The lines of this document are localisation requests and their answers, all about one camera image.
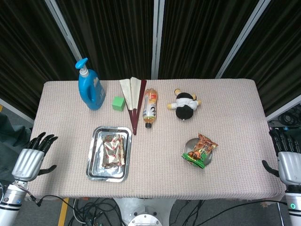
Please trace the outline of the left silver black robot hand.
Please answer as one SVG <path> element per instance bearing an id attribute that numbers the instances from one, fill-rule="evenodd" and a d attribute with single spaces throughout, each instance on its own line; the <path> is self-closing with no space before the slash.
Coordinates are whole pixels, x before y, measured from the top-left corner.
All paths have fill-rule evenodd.
<path id="1" fill-rule="evenodd" d="M 33 138 L 18 156 L 12 170 L 12 176 L 17 181 L 30 182 L 37 176 L 48 174 L 56 169 L 56 165 L 42 169 L 41 165 L 51 145 L 58 139 L 53 134 L 45 132 Z"/>

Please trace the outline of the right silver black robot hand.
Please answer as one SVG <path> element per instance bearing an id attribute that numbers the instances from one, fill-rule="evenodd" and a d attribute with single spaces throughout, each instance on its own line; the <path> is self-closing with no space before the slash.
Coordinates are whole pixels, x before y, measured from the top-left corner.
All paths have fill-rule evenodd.
<path id="1" fill-rule="evenodd" d="M 282 130 L 271 130 L 273 146 L 277 157 L 278 169 L 271 168 L 262 160 L 265 170 L 280 178 L 286 186 L 301 185 L 301 145 L 298 140 L 285 134 Z"/>

